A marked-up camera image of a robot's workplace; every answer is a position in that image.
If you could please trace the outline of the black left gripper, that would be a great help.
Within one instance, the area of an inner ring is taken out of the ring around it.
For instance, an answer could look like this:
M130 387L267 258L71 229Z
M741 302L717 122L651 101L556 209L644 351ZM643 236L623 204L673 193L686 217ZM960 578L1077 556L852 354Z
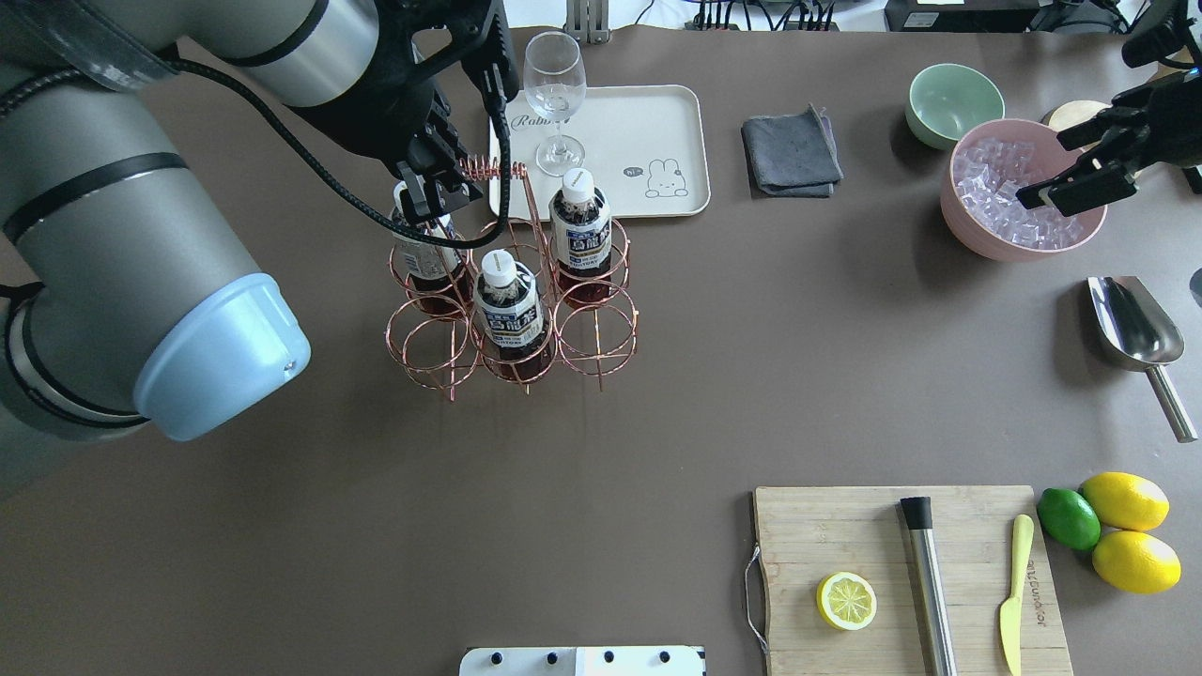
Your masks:
M433 223L475 201L462 166L468 149L448 120L438 75L460 64L484 109L501 111L520 89L514 43L501 1L377 1L375 8L377 46L365 72L328 102L291 108L343 149L388 167L401 223Z

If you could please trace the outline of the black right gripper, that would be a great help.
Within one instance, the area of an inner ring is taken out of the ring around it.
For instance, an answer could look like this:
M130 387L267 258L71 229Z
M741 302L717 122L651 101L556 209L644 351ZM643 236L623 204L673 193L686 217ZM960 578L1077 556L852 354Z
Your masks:
M1027 209L1051 207L1064 217L1078 215L1136 195L1136 171L1158 162L1198 166L1200 72L1176 71L1117 94L1111 106L1058 132L1057 141L1066 150L1090 149L1085 158L1093 160L1019 188L1016 197Z

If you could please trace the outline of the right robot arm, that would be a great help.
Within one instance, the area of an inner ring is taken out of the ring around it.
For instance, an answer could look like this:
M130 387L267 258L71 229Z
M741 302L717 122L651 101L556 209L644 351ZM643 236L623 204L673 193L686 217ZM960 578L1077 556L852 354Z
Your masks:
M1160 63L1172 73L1129 89L1093 118L1057 134L1064 149L1083 149L1073 166L1017 190L1027 209L1065 217L1133 196L1136 172L1158 162L1194 171L1200 185L1200 2L1152 1L1133 23L1121 55L1129 69Z

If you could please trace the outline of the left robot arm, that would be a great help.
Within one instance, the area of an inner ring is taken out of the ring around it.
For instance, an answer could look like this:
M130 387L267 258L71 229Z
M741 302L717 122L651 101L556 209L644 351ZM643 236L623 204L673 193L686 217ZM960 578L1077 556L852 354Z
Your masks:
M495 128L519 89L500 1L5 1L2 496L72 441L196 439L313 358L282 291L138 96L189 72L264 115L327 186L401 238L480 196L438 75Z

